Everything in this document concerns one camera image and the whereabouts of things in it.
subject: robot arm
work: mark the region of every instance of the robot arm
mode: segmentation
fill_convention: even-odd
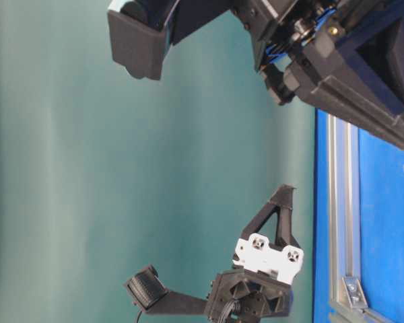
[[[160,79],[170,46],[228,9],[278,104],[298,96],[404,149],[404,0],[114,0],[112,57]]]
[[[114,0],[108,10],[112,57],[137,79],[159,80],[169,48],[230,4],[230,0]]]
[[[215,323],[258,323],[287,316],[292,283],[304,252],[292,235],[293,188],[282,186],[242,231],[235,247],[233,270],[218,274],[208,300],[167,289],[153,266],[125,283],[135,305],[146,314],[205,315]],[[275,242],[257,232],[277,214]]]

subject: metal rail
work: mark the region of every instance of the metal rail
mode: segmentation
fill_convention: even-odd
[[[361,279],[358,129],[328,116],[329,304],[334,323],[392,322],[368,307]]]

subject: black 3d-printed part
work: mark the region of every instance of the black 3d-printed part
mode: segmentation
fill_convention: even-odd
[[[232,6],[232,0],[181,0],[174,18],[171,43],[178,44]]]
[[[155,30],[135,18],[109,10],[112,59],[135,78],[159,80],[166,55],[167,32]]]
[[[348,33],[329,19],[285,83],[302,101],[404,149],[404,0]]]
[[[132,293],[137,301],[148,309],[168,293],[156,276],[152,266],[143,269],[130,278],[125,287]]]
[[[278,216],[278,222],[275,232],[275,243],[270,244],[271,247],[277,250],[282,250],[287,245],[300,248],[298,242],[292,235],[293,192],[294,188],[291,186],[280,186],[277,192],[269,199],[268,203],[265,204],[244,230],[242,230],[241,238],[247,240],[251,234],[259,232],[275,213]]]
[[[217,322],[231,300],[239,301],[238,319],[229,322],[259,323],[261,318],[287,316],[292,305],[290,285],[244,269],[218,274],[209,295],[205,315]]]

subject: screw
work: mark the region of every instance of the screw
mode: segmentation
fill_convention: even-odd
[[[253,240],[253,248],[255,249],[262,249],[264,245],[265,245],[264,239],[256,238]]]
[[[331,26],[328,28],[328,33],[330,33],[332,36],[336,36],[339,33],[339,30],[335,26]]]
[[[356,291],[356,286],[353,285],[353,284],[347,285],[347,288],[348,288],[350,291]]]
[[[325,10],[323,9],[323,7],[318,7],[317,8],[317,14],[321,15]]]
[[[288,258],[290,262],[297,262],[299,259],[299,254],[297,251],[289,252]]]

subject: fabric backdrop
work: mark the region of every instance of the fabric backdrop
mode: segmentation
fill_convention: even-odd
[[[306,256],[276,322],[310,322],[314,109],[273,105],[230,13],[174,48],[161,82],[132,79],[107,7],[0,1],[0,323],[132,322],[122,284],[150,263],[205,297],[283,183]]]

